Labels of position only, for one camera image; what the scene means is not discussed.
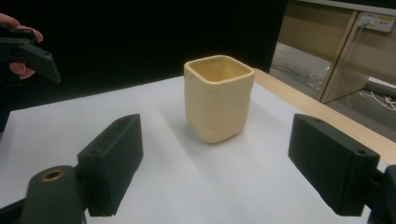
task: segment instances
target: power outlet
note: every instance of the power outlet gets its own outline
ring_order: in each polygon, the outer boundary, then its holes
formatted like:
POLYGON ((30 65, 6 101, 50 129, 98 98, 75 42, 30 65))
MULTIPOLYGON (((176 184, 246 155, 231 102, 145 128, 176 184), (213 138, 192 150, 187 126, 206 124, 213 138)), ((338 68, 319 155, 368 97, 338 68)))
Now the power outlet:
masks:
POLYGON ((363 12, 358 25, 366 29, 389 33, 395 23, 394 16, 382 15, 372 12, 363 12))

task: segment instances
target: hand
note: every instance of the hand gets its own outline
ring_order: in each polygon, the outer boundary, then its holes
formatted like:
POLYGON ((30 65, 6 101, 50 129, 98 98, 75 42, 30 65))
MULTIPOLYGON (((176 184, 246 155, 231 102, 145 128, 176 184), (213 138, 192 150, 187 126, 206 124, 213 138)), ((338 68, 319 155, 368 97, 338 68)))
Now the hand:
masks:
MULTIPOLYGON (((17 29, 32 29, 30 27, 20 25, 20 23, 17 20, 3 13, 0 13, 0 23, 6 23, 9 26, 17 29)), ((35 33, 35 38, 37 39, 37 42, 39 43, 43 41, 43 35, 35 29, 32 30, 35 33)), ((17 74, 20 77, 20 79, 28 78, 35 73, 34 70, 32 70, 29 67, 26 67, 25 63, 10 63, 9 69, 13 73, 17 74)))

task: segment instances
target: dark wall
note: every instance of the dark wall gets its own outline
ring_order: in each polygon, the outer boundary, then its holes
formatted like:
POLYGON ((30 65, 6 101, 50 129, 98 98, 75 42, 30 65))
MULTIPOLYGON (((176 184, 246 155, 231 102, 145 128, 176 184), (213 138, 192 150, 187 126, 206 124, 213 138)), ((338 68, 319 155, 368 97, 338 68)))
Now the dark wall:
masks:
POLYGON ((2 0, 1 12, 44 35, 62 81, 35 74, 0 87, 9 111, 183 75, 183 64, 226 54, 269 71, 287 0, 2 0))

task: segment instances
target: white tabletop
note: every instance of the white tabletop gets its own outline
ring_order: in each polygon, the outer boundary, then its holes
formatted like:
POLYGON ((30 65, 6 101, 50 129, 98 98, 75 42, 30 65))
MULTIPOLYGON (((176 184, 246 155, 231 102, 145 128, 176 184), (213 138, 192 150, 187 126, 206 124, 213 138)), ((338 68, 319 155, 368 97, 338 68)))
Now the white tabletop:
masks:
POLYGON ((293 115, 254 84, 245 130, 215 145, 187 124, 183 77, 11 112, 0 145, 0 207, 30 178, 77 154, 112 121, 140 114, 144 158, 114 217, 99 223, 366 223, 339 217, 288 157, 293 115))

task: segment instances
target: beige ceramic cup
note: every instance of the beige ceramic cup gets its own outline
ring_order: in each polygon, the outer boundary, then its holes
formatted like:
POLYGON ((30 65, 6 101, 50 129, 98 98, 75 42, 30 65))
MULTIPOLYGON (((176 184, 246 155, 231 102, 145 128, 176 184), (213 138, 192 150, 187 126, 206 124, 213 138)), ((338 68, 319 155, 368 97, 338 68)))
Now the beige ceramic cup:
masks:
POLYGON ((204 142, 217 143, 244 130, 253 82, 254 70, 229 56, 184 64, 187 122, 204 142))

